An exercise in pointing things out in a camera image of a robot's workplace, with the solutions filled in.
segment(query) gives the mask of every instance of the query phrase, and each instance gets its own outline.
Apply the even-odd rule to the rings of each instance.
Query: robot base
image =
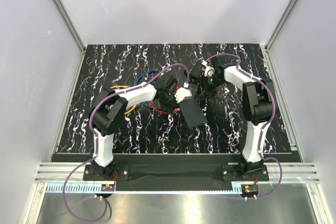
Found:
[[[263,165],[259,171],[255,171],[252,174],[241,174],[239,171],[239,165],[222,165],[223,181],[256,181],[256,175],[258,175],[258,181],[269,181],[268,171],[266,165]]]
[[[85,166],[83,180],[84,181],[107,181],[113,180],[113,172],[117,172],[117,181],[127,181],[129,177],[130,166],[128,164],[113,164],[104,167],[103,174],[99,172],[99,168],[95,165],[88,164]]]

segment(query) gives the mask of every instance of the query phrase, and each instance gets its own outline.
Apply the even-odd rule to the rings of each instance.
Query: black mounting plate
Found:
[[[113,167],[108,167],[106,174],[110,176],[103,177],[99,174],[91,164],[85,166],[83,180],[84,181],[107,181],[113,180],[113,172],[117,172],[117,181],[127,181],[130,173],[130,166],[128,164],[118,164]]]
[[[238,165],[222,165],[222,175],[223,175],[223,181],[225,182],[233,182],[233,181],[254,182],[256,180],[256,175],[258,175],[258,181],[269,181],[266,165],[262,166],[260,172],[252,175],[247,175],[244,178],[238,174]]]

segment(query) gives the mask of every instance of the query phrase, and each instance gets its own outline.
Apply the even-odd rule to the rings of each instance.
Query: black marble tablecloth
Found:
[[[93,99],[103,85],[134,85],[143,73],[180,62],[188,69],[199,60],[226,52],[238,54],[241,67],[255,76],[268,77],[258,44],[160,44],[88,45],[57,152],[91,153],[93,135],[88,115]],[[170,73],[179,84],[185,81],[182,68]],[[223,101],[208,99],[201,104],[208,123],[188,130],[181,114],[160,114],[139,105],[127,115],[115,135],[115,153],[236,153],[244,147],[247,124],[242,114],[242,93],[233,85],[218,89]],[[268,130],[265,152],[290,152],[280,114]]]

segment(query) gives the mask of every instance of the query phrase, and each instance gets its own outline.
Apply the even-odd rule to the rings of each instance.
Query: blue cable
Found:
[[[137,81],[135,82],[135,85],[138,85],[139,84],[139,81],[146,75],[146,74],[150,74],[150,73],[155,73],[157,72],[157,69],[152,69],[152,70],[149,70],[148,72],[146,73],[143,73],[142,75],[140,75],[140,77],[137,79]],[[152,106],[149,106],[147,104],[145,104],[144,102],[142,103],[145,107],[149,108],[149,109],[154,109]]]

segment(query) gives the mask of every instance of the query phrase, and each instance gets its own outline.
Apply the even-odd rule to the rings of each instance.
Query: white wall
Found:
[[[51,0],[0,0],[0,223],[19,223],[80,52]]]
[[[61,0],[85,44],[265,44],[289,0]]]
[[[306,161],[336,220],[336,1],[299,0],[271,48]]]

